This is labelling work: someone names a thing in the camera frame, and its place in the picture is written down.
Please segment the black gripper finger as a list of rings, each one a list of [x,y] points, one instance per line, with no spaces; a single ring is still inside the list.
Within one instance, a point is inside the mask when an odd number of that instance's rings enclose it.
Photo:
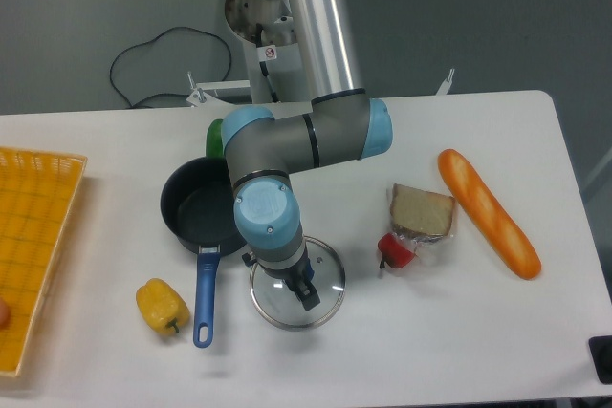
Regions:
[[[311,284],[299,284],[295,295],[305,311],[311,311],[320,304],[317,289]]]

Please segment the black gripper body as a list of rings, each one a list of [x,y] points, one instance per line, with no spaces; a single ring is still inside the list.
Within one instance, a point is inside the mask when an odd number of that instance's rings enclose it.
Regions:
[[[299,284],[313,285],[307,251],[256,251],[242,259],[251,268],[255,294],[295,294]]]

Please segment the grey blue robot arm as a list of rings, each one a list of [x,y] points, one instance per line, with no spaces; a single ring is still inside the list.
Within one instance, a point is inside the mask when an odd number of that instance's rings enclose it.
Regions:
[[[238,109],[223,121],[222,142],[239,233],[258,265],[311,310],[319,295],[290,177],[382,154],[393,130],[386,105],[363,87],[344,0],[288,2],[312,109],[288,118]]]

